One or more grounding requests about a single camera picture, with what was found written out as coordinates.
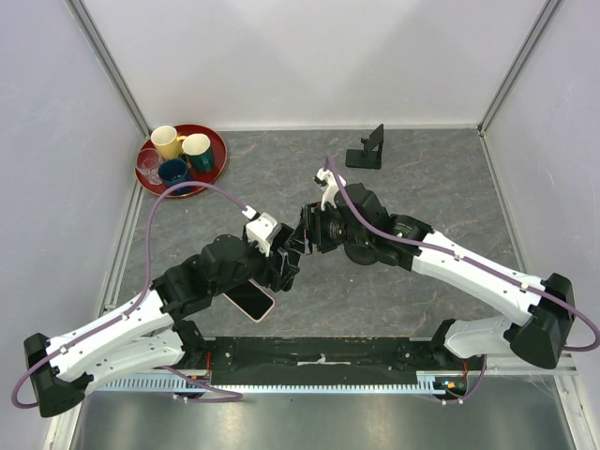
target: clear glass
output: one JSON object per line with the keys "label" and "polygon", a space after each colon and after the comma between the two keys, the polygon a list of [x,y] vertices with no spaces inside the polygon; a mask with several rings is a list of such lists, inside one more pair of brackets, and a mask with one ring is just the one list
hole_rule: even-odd
{"label": "clear glass", "polygon": [[159,185],[162,183],[158,176],[158,167],[162,164],[162,157],[156,148],[144,148],[138,154],[136,169],[140,174],[148,180],[151,185]]}

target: gray wall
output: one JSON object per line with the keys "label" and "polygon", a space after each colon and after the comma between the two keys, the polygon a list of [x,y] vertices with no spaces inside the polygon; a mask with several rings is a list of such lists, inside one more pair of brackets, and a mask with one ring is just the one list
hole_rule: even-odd
{"label": "gray wall", "polygon": [[[489,132],[529,269],[600,323],[600,3],[564,2]],[[591,341],[580,322],[571,344]],[[600,352],[577,355],[596,424]]]}
{"label": "gray wall", "polygon": [[86,0],[153,127],[475,124],[544,0]]}
{"label": "gray wall", "polygon": [[61,0],[2,7],[0,143],[0,448],[22,450],[49,425],[10,405],[23,339],[93,318],[141,143]]}

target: round tray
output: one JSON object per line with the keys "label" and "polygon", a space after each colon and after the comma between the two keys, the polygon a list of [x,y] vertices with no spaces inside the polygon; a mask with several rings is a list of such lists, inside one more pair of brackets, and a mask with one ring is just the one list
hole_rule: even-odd
{"label": "round tray", "polygon": [[[210,183],[211,185],[214,184],[223,173],[225,165],[227,164],[227,145],[225,145],[223,138],[221,138],[214,130],[203,127],[202,125],[177,125],[175,129],[180,136],[189,136],[194,133],[201,133],[208,136],[210,144],[213,147],[213,153],[215,154],[215,167],[213,167],[213,170],[209,173],[196,172],[193,168],[190,168],[189,171],[194,181],[203,181],[204,183]],[[154,147],[151,141],[146,141],[140,150],[148,147]],[[151,185],[137,170],[135,170],[135,176],[144,189],[155,195],[160,195],[167,189],[167,187],[162,184]],[[167,198],[185,199],[197,195],[205,189],[206,187],[193,187],[187,194],[168,195]]]}

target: black smartphone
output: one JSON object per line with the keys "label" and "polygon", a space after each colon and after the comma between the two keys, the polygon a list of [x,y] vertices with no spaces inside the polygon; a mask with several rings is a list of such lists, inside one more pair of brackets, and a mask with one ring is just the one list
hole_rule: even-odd
{"label": "black smartphone", "polygon": [[260,322],[275,306],[275,300],[253,280],[225,292],[234,305],[254,322]]}

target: blue mug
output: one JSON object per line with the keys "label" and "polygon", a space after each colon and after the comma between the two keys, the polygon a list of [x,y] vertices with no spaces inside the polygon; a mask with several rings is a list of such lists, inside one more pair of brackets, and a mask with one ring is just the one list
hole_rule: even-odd
{"label": "blue mug", "polygon": [[[169,159],[158,168],[158,176],[162,182],[168,186],[175,186],[185,181],[192,181],[191,173],[189,173],[188,165],[183,159]],[[191,191],[192,187],[182,187],[174,190],[171,195],[183,195]]]}
{"label": "blue mug", "polygon": [[205,134],[190,134],[181,146],[191,165],[200,173],[210,173],[215,167],[215,153]]}

